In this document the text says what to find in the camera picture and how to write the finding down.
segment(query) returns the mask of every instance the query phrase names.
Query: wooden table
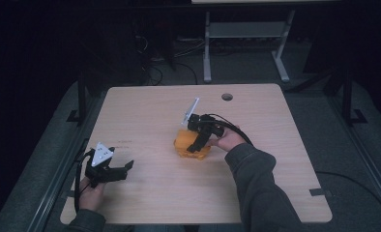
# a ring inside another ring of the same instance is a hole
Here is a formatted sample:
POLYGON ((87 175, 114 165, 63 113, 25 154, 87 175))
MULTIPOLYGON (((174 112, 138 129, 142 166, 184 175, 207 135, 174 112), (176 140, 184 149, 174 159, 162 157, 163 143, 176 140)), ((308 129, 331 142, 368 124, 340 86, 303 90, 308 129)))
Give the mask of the wooden table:
MULTIPOLYGON (((108 223, 240 222, 236 188, 213 147, 204 160, 180 158, 173 141, 195 97, 194 113, 215 113, 239 125, 259 149, 274 155, 276 183, 303 222, 327 222, 332 213, 305 146, 276 84, 121 87, 108 91, 89 147, 115 147, 111 167, 134 160, 125 181, 109 183, 100 212, 108 223), (222 94, 231 94, 224 101, 222 94)), ((69 197, 63 223, 75 217, 69 197)))

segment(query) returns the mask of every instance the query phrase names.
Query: human hand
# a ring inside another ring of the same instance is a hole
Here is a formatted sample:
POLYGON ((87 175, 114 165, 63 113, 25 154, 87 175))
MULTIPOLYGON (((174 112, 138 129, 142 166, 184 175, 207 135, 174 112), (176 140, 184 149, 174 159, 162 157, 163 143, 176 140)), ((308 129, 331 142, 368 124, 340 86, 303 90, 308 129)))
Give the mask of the human hand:
POLYGON ((84 177, 79 184, 79 209, 96 212, 103 203, 105 183, 99 183, 95 188, 90 186, 90 180, 84 177))
POLYGON ((218 137, 217 139, 209 139, 206 143, 206 146, 217 146, 223 149, 224 151, 229 152, 230 150, 232 150, 232 148, 236 147, 241 143, 246 143, 246 141, 242 138, 241 135, 239 135, 239 133, 229 128, 224 128, 223 135, 221 137, 218 137))

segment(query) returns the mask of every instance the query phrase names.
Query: gray carpet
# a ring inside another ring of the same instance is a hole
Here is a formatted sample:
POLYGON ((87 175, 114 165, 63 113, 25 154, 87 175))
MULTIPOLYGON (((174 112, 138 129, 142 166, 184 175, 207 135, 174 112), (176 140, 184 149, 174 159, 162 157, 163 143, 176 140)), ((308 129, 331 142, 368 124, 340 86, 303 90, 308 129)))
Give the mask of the gray carpet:
MULTIPOLYGON (((213 84, 230 83, 276 83, 282 89, 291 88, 312 75, 302 74, 310 44, 290 43, 283 54, 289 83, 278 78, 269 47, 252 50, 234 50, 232 54, 212 56, 213 84)), ((203 83, 202 55, 200 53, 179 57, 176 62, 191 67, 199 84, 203 83)), ((182 65, 176 71, 164 62, 154 64, 163 73, 163 85, 192 85, 193 72, 182 65)), ((158 80, 160 73, 150 69, 150 75, 158 80)), ((348 135, 348 128, 337 116, 332 102, 340 101, 340 95, 329 99, 321 89, 321 81, 300 94, 285 94, 293 118, 308 150, 308 155, 316 171, 332 172, 352 178, 373 193, 374 185, 367 175, 357 149, 348 135)), ((96 116, 105 93, 98 98, 90 98, 91 115, 81 127, 67 123, 70 111, 77 108, 76 85, 71 86, 64 96, 32 158, 13 190, 10 199, 0 214, 0 231, 27 231, 33 216, 44 199, 46 188, 51 183, 59 162, 70 147, 79 147, 83 140, 74 141, 76 133, 89 138, 95 125, 96 116)), ((368 151, 381 171, 381 115, 374 108, 366 91, 354 84, 354 108, 365 114, 368 124, 355 125, 354 130, 363 140, 368 151)), ((73 181, 73 168, 62 186, 69 189, 73 181)), ((322 188, 328 192, 327 200, 333 212, 328 223, 306 224, 308 231, 381 231, 381 205, 370 192, 354 182, 332 174, 317 174, 322 188)), ((56 198, 43 231, 60 231, 64 226, 59 221, 65 198, 60 193, 56 198)), ((124 231, 122 225, 107 225, 104 231, 124 231)))

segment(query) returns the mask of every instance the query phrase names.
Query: sleeve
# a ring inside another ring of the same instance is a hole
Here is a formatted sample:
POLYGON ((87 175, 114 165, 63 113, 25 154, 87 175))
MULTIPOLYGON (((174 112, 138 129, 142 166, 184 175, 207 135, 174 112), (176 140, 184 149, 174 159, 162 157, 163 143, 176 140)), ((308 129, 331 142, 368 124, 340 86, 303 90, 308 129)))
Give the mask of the sleeve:
POLYGON ((304 230, 287 195, 275 184, 273 156, 244 143, 234 147, 225 160, 236 182, 246 232, 304 230))
POLYGON ((99 232, 103 231, 104 225, 105 217, 102 215, 89 210, 79 210, 75 219, 63 232, 99 232))

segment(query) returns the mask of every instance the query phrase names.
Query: metal stand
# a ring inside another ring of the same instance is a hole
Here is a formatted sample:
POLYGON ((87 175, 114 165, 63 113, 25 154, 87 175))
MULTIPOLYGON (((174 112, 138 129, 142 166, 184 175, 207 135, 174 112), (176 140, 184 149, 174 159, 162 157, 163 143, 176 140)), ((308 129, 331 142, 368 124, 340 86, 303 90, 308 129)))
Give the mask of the metal stand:
POLYGON ((67 119, 67 122, 78 122, 80 126, 86 116, 86 99, 85 99, 85 80, 84 76, 81 73, 78 77, 78 110, 73 110, 70 113, 70 116, 67 119))
POLYGON ((273 59, 278 68, 278 74, 283 82, 288 82, 289 76, 281 61, 281 54, 289 35, 295 11, 289 13, 286 21, 276 22, 211 22, 210 13, 206 13, 205 23, 205 54, 203 55, 203 80, 212 82, 211 61, 209 58, 210 38, 280 38, 278 49, 272 51, 273 59))
POLYGON ((312 84, 324 79, 330 78, 323 92, 327 96, 335 96, 338 90, 342 87, 343 97, 341 106, 341 116, 348 126, 352 127, 356 123, 367 123, 366 117, 363 115, 360 109, 354 109, 354 113, 357 115, 356 118, 351 117, 351 97, 353 90, 353 80, 350 70, 345 66, 332 67, 331 69, 325 70, 321 74, 303 82, 302 84, 285 90, 284 93, 299 93, 310 87, 312 84))

